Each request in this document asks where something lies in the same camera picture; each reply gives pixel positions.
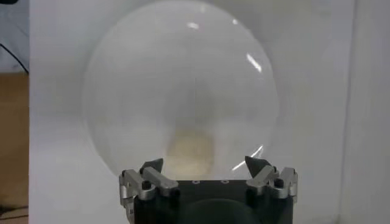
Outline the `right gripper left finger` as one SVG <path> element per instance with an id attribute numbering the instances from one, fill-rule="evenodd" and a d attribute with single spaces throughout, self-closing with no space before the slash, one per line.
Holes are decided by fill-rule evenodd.
<path id="1" fill-rule="evenodd" d="M 126 213 L 134 213 L 134 199 L 153 200 L 160 195 L 166 198 L 179 196 L 179 182 L 164 176 L 163 158 L 146 161 L 139 171 L 123 170 L 119 175 L 119 200 Z"/>

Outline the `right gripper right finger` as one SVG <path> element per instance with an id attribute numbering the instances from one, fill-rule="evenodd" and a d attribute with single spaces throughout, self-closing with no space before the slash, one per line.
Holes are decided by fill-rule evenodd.
<path id="1" fill-rule="evenodd" d="M 279 172 L 267 160 L 250 156 L 245 156 L 245 164 L 252 177 L 246 185 L 255 195 L 269 194 L 278 200 L 291 198 L 293 203 L 297 203 L 298 173 L 294 168 L 284 167 Z"/>

